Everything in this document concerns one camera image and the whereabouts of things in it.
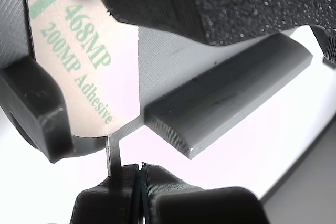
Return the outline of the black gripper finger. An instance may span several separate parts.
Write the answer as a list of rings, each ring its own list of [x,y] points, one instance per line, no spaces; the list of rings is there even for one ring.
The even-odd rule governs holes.
[[[242,187],[205,190],[157,165],[142,165],[141,193],[146,223],[269,223],[251,191]]]

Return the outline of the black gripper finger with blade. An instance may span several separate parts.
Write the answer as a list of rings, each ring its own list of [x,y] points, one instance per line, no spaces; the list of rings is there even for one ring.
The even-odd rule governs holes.
[[[76,198],[70,223],[138,223],[139,166],[121,165],[119,141],[106,139],[108,177]]]

